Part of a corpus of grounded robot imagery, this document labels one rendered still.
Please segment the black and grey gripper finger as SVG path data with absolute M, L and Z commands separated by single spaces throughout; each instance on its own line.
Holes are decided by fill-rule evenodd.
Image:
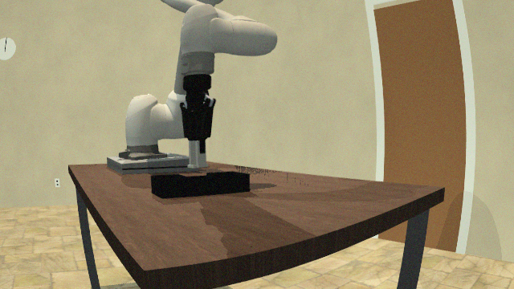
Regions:
M 196 149 L 195 149 L 195 140 L 196 131 L 195 131 L 195 114 L 194 111 L 191 111 L 191 97 L 187 98 L 183 103 L 180 103 L 180 107 L 182 110 L 182 123 L 183 123 L 183 131 L 184 137 L 189 140 L 189 159 L 190 165 L 196 164 Z M 187 114 L 188 113 L 188 114 Z
M 198 110 L 198 98 L 193 96 L 195 126 L 196 126 L 196 166 L 206 167 L 206 139 L 211 136 L 213 111 L 216 99 L 205 93 L 203 110 Z

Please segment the black rack of bins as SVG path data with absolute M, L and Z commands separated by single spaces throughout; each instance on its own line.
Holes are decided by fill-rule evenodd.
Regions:
M 230 171 L 206 173 L 205 176 L 192 177 L 180 174 L 153 175 L 152 191 L 160 198 L 250 192 L 250 174 Z

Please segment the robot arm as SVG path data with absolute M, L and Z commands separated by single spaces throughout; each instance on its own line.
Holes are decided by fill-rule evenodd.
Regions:
M 158 141 L 185 138 L 179 105 L 186 100 L 186 75 L 213 74 L 215 53 L 266 55 L 277 44 L 277 34 L 268 25 L 214 7 L 223 0 L 161 1 L 185 13 L 174 90 L 165 104 L 151 95 L 133 97 L 125 120 L 127 149 L 117 154 L 131 161 L 167 157 L 159 152 Z

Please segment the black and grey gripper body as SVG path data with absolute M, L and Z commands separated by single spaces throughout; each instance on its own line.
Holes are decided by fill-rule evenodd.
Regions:
M 208 90 L 211 89 L 211 76 L 206 74 L 186 75 L 183 78 L 183 89 L 186 91 L 186 101 L 191 97 L 191 111 L 193 108 L 193 96 L 198 98 L 198 110 L 203 109 L 205 96 L 209 95 Z

